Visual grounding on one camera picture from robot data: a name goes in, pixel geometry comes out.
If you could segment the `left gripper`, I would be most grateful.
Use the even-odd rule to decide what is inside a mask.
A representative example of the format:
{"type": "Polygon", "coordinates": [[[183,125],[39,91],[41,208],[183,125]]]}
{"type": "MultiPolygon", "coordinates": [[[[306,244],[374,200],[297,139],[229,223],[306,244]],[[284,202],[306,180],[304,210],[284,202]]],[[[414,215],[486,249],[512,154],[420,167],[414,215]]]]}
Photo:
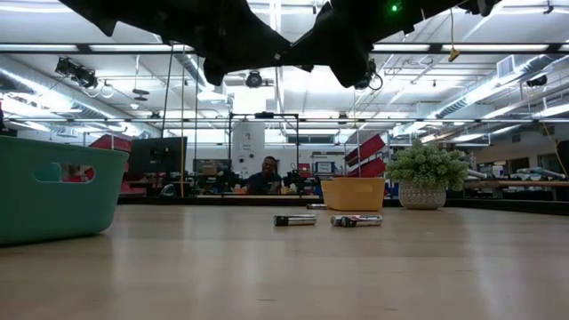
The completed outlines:
{"type": "Polygon", "coordinates": [[[291,43],[252,12],[246,0],[148,0],[148,23],[204,59],[205,79],[219,85],[230,72],[281,67],[275,54],[291,43]]]}

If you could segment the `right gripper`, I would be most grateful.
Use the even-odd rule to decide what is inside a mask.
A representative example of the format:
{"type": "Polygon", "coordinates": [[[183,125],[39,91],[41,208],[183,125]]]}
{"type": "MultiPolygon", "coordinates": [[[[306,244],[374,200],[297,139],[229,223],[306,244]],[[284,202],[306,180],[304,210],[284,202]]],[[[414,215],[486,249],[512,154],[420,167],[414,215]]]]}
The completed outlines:
{"type": "Polygon", "coordinates": [[[342,86],[350,87],[365,78],[375,43],[398,32],[413,32],[421,19],[422,0],[331,0],[312,29],[284,51],[280,63],[307,69],[328,66],[342,86]],[[336,47],[340,40],[341,54],[336,47]]]}

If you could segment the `white cylinder tank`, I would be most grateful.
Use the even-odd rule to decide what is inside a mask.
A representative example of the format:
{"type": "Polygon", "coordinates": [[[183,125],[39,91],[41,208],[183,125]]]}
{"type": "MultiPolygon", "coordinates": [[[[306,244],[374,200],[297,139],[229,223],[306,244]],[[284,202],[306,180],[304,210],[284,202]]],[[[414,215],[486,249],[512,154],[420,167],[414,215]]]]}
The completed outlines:
{"type": "Polygon", "coordinates": [[[243,121],[232,130],[232,169],[243,178],[261,171],[265,152],[265,124],[243,121]]]}

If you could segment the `red tilted bins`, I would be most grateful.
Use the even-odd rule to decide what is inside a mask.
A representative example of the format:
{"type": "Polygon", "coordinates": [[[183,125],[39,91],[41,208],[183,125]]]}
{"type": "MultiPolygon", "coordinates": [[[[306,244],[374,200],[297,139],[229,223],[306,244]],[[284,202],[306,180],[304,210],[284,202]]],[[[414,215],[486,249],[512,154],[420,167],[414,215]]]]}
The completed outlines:
{"type": "Polygon", "coordinates": [[[386,147],[379,134],[373,135],[344,156],[347,177],[377,178],[386,170],[386,164],[378,153],[386,147]]]}

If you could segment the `person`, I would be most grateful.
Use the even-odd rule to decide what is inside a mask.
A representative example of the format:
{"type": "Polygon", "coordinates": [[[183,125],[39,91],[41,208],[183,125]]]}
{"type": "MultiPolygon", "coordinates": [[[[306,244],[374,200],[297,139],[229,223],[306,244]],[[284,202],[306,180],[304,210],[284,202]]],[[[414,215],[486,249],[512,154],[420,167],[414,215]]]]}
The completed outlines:
{"type": "Polygon", "coordinates": [[[273,156],[266,156],[261,171],[247,180],[247,195],[276,195],[281,192],[282,178],[276,173],[277,163],[273,156]]]}

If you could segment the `yellow plastic basket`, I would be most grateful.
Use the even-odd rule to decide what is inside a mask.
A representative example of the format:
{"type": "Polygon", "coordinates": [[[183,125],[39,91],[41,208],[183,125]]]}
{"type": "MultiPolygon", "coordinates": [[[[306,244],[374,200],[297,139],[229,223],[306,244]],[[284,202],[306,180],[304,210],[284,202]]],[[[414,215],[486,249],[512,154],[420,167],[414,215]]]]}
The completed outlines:
{"type": "Polygon", "coordinates": [[[334,178],[322,180],[325,205],[339,212],[378,212],[383,206],[383,178],[334,178]]]}

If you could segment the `black monitor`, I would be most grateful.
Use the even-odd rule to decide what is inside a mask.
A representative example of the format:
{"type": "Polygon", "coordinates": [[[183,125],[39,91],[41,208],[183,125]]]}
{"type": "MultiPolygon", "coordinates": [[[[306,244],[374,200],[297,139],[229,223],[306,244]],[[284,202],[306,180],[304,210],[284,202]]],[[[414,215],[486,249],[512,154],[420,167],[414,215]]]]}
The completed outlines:
{"type": "Polygon", "coordinates": [[[180,172],[180,137],[132,140],[129,163],[132,174],[180,172]]]}

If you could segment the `potted artificial green plant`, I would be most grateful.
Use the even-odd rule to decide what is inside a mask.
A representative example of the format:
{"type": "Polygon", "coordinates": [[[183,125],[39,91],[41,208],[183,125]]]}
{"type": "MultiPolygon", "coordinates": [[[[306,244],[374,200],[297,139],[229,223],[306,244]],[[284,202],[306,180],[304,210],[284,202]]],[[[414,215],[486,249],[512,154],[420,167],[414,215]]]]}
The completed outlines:
{"type": "Polygon", "coordinates": [[[445,205],[448,189],[463,189],[468,168],[460,151],[415,140],[395,153],[386,174],[398,184],[399,202],[405,209],[437,210],[445,205]]]}

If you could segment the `red bin rack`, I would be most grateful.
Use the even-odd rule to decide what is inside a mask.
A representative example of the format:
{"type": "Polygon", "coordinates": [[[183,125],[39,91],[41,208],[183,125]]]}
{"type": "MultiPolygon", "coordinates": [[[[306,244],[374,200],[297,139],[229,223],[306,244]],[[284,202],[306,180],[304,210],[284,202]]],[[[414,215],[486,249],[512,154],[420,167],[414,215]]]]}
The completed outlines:
{"type": "MultiPolygon", "coordinates": [[[[89,145],[90,148],[109,149],[121,151],[128,155],[132,152],[132,142],[130,140],[119,138],[114,135],[104,134],[89,145]]],[[[136,180],[136,176],[129,173],[130,163],[127,160],[124,167],[124,175],[121,184],[120,196],[146,196],[145,188],[133,187],[132,183],[136,180]]],[[[62,164],[61,180],[63,182],[81,183],[88,182],[94,178],[95,171],[90,165],[86,164],[62,164]]]]}

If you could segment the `white air vent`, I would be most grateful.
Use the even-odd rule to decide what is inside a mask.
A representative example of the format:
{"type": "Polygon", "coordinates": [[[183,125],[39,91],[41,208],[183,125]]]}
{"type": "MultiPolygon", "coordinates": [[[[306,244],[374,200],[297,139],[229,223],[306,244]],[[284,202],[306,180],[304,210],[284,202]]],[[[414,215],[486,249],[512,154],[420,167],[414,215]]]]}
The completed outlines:
{"type": "Polygon", "coordinates": [[[509,55],[496,63],[497,77],[505,78],[516,72],[516,56],[509,55]]]}

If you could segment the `wooden workbench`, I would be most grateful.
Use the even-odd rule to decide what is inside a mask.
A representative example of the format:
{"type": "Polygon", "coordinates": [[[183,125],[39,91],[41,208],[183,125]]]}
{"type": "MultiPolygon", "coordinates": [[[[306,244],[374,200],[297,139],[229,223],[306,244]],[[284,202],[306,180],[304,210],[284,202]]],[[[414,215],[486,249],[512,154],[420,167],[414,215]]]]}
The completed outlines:
{"type": "Polygon", "coordinates": [[[569,181],[522,181],[522,180],[478,180],[464,183],[465,189],[503,189],[503,188],[569,188],[569,181]]]}

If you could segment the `teal plastic basket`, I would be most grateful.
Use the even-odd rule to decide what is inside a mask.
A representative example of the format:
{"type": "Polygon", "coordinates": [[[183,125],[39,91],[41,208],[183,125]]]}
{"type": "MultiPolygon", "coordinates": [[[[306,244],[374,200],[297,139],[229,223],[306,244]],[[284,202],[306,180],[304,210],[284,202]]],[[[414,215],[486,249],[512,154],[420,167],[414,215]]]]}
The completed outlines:
{"type": "Polygon", "coordinates": [[[0,246],[106,230],[128,157],[116,150],[0,136],[0,246]]]}

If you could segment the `black metal table frame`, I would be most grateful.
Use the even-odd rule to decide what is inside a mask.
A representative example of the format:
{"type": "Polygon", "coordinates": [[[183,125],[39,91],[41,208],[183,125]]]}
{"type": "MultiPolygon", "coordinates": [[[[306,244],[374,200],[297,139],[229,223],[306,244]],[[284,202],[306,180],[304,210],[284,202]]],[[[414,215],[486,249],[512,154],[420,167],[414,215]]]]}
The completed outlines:
{"type": "MultiPolygon", "coordinates": [[[[134,197],[120,196],[119,205],[209,205],[209,206],[277,206],[306,207],[308,204],[323,204],[323,199],[307,196],[205,196],[205,197],[134,197]]],[[[569,202],[525,201],[503,199],[447,199],[445,207],[524,212],[569,217],[569,202]]]]}

